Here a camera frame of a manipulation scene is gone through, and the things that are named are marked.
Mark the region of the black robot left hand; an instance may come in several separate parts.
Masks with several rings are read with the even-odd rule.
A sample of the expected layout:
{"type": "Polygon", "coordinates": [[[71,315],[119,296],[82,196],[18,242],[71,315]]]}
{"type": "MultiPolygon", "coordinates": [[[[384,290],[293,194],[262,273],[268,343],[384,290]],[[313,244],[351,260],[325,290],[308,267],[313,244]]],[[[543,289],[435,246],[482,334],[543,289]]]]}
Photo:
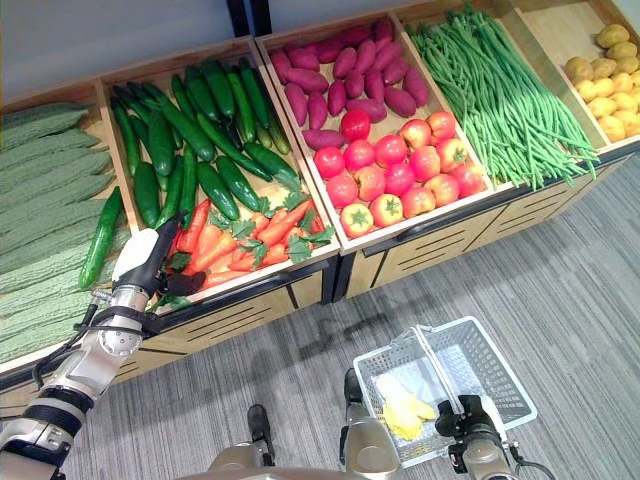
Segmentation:
{"type": "Polygon", "coordinates": [[[185,216],[185,210],[179,211],[158,229],[140,230],[126,242],[113,270],[113,290],[132,287],[151,299],[155,294],[189,296],[204,285],[204,272],[185,275],[163,270],[185,216]]]}

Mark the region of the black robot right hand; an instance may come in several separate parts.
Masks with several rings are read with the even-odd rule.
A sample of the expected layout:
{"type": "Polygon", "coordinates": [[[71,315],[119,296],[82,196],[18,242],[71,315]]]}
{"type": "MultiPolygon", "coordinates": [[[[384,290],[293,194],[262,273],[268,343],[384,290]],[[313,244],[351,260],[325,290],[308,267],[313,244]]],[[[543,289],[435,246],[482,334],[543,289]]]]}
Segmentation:
{"type": "Polygon", "coordinates": [[[502,418],[494,401],[487,395],[459,395],[460,412],[454,410],[450,400],[438,404],[436,431],[443,437],[461,441],[474,432],[495,434],[501,441],[507,439],[502,418]]]}

